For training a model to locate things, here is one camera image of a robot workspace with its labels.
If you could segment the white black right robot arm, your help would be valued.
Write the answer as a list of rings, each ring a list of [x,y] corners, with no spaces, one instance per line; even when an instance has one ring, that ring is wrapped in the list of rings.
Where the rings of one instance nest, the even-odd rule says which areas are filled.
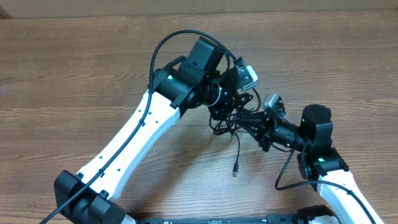
[[[309,185],[327,203],[299,210],[297,223],[382,223],[361,193],[349,166],[332,146],[330,109],[322,105],[306,106],[299,126],[288,122],[284,115],[284,107],[276,104],[263,112],[244,111],[237,123],[264,151],[276,143],[297,157],[303,181],[285,187],[276,183],[277,190]]]

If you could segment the black USB cable blue plug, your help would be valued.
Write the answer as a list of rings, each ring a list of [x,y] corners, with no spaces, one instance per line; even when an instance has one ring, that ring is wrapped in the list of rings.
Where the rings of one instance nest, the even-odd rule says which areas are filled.
[[[239,99],[242,103],[238,105],[232,112],[228,113],[225,118],[214,119],[213,116],[209,118],[209,127],[213,130],[215,136],[220,136],[226,133],[230,133],[233,137],[235,136],[238,142],[238,151],[236,155],[236,160],[233,167],[233,177],[236,177],[239,170],[239,156],[241,152],[241,141],[237,134],[237,130],[241,129],[240,125],[242,115],[244,113],[251,114],[251,110],[247,110],[244,107],[254,98],[253,95],[249,93],[242,93]]]

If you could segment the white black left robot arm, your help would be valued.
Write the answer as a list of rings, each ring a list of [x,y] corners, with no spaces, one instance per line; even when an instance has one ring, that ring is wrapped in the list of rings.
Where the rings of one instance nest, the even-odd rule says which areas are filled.
[[[133,223],[117,202],[150,148],[186,112],[207,106],[223,119],[242,101],[240,91],[258,77],[242,58],[201,34],[188,56],[150,70],[139,106],[110,143],[76,174],[63,171],[54,183],[57,213],[73,223]]]

